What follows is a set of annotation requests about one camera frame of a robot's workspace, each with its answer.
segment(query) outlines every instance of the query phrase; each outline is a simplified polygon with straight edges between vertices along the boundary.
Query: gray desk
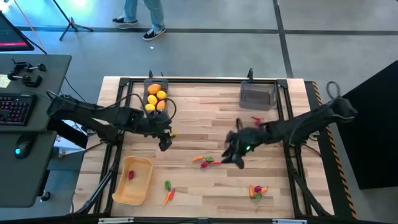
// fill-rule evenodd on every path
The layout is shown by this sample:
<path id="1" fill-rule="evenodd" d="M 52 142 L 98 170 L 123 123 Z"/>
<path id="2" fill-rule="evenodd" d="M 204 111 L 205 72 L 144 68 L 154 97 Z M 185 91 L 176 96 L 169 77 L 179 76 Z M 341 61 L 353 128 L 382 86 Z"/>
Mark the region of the gray desk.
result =
<path id="1" fill-rule="evenodd" d="M 47 169 L 57 132 L 37 135 L 30 155 L 16 159 L 15 143 L 20 134 L 0 134 L 0 207 L 31 207 Z"/>
<path id="2" fill-rule="evenodd" d="M 0 54 L 0 74 L 7 75 L 14 69 L 14 63 L 11 59 L 16 62 L 28 62 L 33 66 L 39 63 L 43 63 L 47 67 L 46 72 L 40 72 L 34 70 L 32 77 L 40 75 L 43 78 L 42 83 L 38 88 L 31 88 L 24 86 L 20 80 L 11 81 L 7 88 L 0 88 L 0 93 L 20 93 L 22 91 L 29 91 L 37 94 L 37 102 L 35 109 L 37 108 L 48 108 L 51 101 L 45 99 L 42 96 L 46 96 L 46 91 L 51 90 L 58 94 L 61 90 L 63 79 L 67 74 L 67 70 L 70 64 L 72 56 L 70 55 L 33 55 L 33 54 Z M 44 131 L 50 121 L 49 116 L 46 114 L 46 110 L 33 110 L 30 115 L 27 126 L 0 126 L 0 133 L 3 132 L 37 132 Z"/>
<path id="3" fill-rule="evenodd" d="M 55 130 L 56 127 L 66 125 L 62 121 L 53 119 L 50 122 L 46 112 L 51 101 L 46 91 L 59 93 L 72 57 L 70 55 L 0 54 L 0 74 L 8 74 L 13 70 L 12 58 L 16 62 L 28 62 L 33 66 L 43 63 L 47 67 L 46 72 L 34 70 L 31 73 L 33 77 L 40 75 L 43 78 L 38 88 L 26 87 L 20 80 L 11 81 L 7 88 L 0 88 L 0 93 L 29 91 L 38 95 L 27 126 L 0 126 L 0 207 L 31 207 L 39 194 L 54 140 L 57 137 L 56 131 L 46 131 L 46 129 L 52 126 L 51 130 Z M 15 144 L 21 134 L 26 132 L 37 133 L 37 139 L 28 157 L 16 159 Z"/>

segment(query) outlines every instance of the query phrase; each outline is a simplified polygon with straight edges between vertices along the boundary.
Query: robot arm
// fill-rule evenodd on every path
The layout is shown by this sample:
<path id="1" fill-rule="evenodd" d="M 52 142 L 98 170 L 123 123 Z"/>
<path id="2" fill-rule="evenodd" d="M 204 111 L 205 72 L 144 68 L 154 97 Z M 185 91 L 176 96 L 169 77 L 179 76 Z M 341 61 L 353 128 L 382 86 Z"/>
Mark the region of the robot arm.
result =
<path id="1" fill-rule="evenodd" d="M 261 144 L 272 144 L 287 140 L 290 146 L 307 140 L 311 133 L 334 122 L 348 122 L 355 118 L 357 111 L 351 103 L 337 97 L 314 111 L 301 114 L 287 121 L 271 121 L 262 123 L 259 128 L 241 128 L 237 119 L 238 132 L 230 131 L 226 137 L 227 148 L 223 153 L 222 163 L 235 163 L 244 168 L 242 157 Z"/>
<path id="2" fill-rule="evenodd" d="M 118 140 L 120 130 L 159 138 L 161 151 L 166 151 L 172 144 L 172 121 L 167 114 L 157 111 L 144 116 L 144 111 L 134 108 L 114 105 L 102 107 L 63 95 L 53 98 L 47 114 L 55 119 L 69 119 L 82 124 L 95 130 L 98 137 L 112 144 Z M 97 119 L 106 121 L 107 124 L 100 123 Z"/>

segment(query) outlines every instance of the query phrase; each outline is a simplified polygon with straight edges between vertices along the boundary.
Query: green pepper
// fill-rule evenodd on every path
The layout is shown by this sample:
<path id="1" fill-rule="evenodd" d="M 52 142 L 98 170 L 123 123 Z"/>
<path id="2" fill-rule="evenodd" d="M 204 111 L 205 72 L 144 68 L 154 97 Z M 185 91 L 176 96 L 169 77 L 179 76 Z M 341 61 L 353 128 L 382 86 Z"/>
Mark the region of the green pepper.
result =
<path id="1" fill-rule="evenodd" d="M 254 198 L 254 199 L 258 199 L 258 198 L 261 198 L 261 197 L 262 197 L 262 195 L 261 195 L 260 193 L 257 193 L 257 194 L 254 195 L 253 198 Z"/>
<path id="2" fill-rule="evenodd" d="M 170 181 L 166 180 L 166 182 L 164 182 L 164 186 L 167 190 L 172 190 L 172 184 L 170 184 Z"/>
<path id="3" fill-rule="evenodd" d="M 206 157 L 206 162 L 214 162 L 214 159 L 212 157 Z"/>

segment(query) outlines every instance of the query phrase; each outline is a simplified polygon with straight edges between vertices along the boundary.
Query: wooden tabletop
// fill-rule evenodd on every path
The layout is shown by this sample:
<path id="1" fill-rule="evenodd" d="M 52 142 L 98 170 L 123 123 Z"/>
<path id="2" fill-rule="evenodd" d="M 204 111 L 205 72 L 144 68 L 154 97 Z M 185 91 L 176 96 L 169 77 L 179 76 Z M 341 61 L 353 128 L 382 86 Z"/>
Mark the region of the wooden tabletop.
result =
<path id="1" fill-rule="evenodd" d="M 107 106 L 115 102 L 119 79 L 120 77 L 104 77 L 99 105 Z M 304 81 L 287 81 L 294 116 L 309 111 Z M 133 93 L 143 95 L 143 84 L 135 83 L 132 89 Z M 160 151 L 158 139 L 125 134 L 118 177 L 126 156 L 150 159 L 154 171 L 144 203 L 131 206 L 115 202 L 112 216 L 293 218 L 284 151 L 280 143 L 261 145 L 254 152 L 248 153 L 244 158 L 243 170 L 234 164 L 200 169 L 200 163 L 192 162 L 196 156 L 219 159 L 224 151 L 225 136 L 234 129 L 236 118 L 241 118 L 244 126 L 254 125 L 251 116 L 262 117 L 266 121 L 278 119 L 276 107 L 269 111 L 240 108 L 239 90 L 240 84 L 170 83 L 169 97 L 177 104 L 177 114 L 171 126 L 173 131 L 180 134 L 165 152 Z M 281 96 L 287 118 L 283 93 Z M 135 97 L 130 106 L 141 107 Z M 174 111 L 172 104 L 168 105 L 168 110 L 169 113 Z M 97 142 L 98 138 L 93 136 L 89 145 Z M 316 142 L 308 141 L 308 145 L 318 150 Z M 84 156 L 73 200 L 75 209 L 79 209 L 98 186 L 105 147 L 97 146 Z M 326 211 L 333 213 L 322 159 L 304 147 L 302 159 L 308 188 Z M 164 205 L 166 180 L 176 188 L 176 193 L 174 199 Z M 261 199 L 250 199 L 251 184 L 269 186 L 268 193 L 263 194 Z M 305 213 L 302 193 L 298 187 L 297 189 L 300 209 Z M 109 186 L 104 191 L 101 211 L 106 205 L 108 190 Z"/>

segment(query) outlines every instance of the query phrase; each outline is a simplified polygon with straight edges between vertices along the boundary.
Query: computer keyboard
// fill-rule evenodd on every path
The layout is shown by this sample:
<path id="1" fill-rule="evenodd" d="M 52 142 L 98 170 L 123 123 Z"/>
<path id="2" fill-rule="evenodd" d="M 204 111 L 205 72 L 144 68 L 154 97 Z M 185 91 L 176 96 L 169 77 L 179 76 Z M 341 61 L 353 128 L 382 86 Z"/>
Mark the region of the computer keyboard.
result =
<path id="1" fill-rule="evenodd" d="M 25 126 L 36 99 L 33 94 L 0 93 L 0 125 Z"/>

